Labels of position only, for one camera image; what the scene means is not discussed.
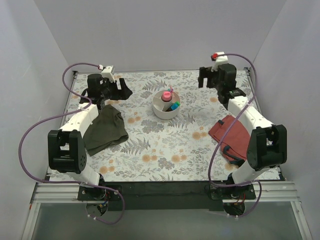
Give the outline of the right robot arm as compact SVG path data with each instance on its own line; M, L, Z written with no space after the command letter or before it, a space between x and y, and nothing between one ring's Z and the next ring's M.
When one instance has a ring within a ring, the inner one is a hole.
M233 173L225 184L216 184L216 188L226 188L227 195L237 199L245 192L244 186L255 182L265 171L284 164L287 161L287 129L284 125L276 125L267 120L251 106L251 100L237 87L237 69L225 63L217 70L200 67L198 86L214 88L219 102L230 113L236 116L248 132L250 139L246 150L246 161Z

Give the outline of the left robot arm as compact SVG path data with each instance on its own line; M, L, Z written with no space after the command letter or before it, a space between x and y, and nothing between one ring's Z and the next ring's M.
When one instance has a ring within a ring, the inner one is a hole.
M87 156L129 138L122 114L105 102L127 100L132 93L123 78L112 80L100 73L90 74L81 93L79 111L60 129L48 133L49 167L89 183L89 194L95 200L103 199L107 191L103 176L87 165Z

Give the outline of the blue black highlighter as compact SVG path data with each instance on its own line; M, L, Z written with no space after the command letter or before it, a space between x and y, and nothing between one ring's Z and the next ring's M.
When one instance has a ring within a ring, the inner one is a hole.
M174 103L173 105L171 105L167 110L166 112L171 112L171 111L174 111L176 110L180 105L176 102Z

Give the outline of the white round organizer container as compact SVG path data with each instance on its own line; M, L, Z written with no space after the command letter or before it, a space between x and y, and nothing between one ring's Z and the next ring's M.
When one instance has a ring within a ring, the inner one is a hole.
M162 120L170 120L170 119L175 118L179 114L180 106L181 106L181 99L180 99L179 95L173 91L173 93L171 93L172 101L163 102L161 100L161 95L164 91L168 91L168 90L161 90L154 95L153 100L152 100L152 108L153 108L153 112L155 113L155 115L158 118L160 118ZM166 112L166 110L171 105L173 105L176 101L180 102L180 106L173 111Z

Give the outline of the pink lid pencil jar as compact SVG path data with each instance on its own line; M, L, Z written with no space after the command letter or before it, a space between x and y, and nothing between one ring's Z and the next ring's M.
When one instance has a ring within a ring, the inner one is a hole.
M172 101L172 93L170 91L164 91L160 98L163 102L168 103Z

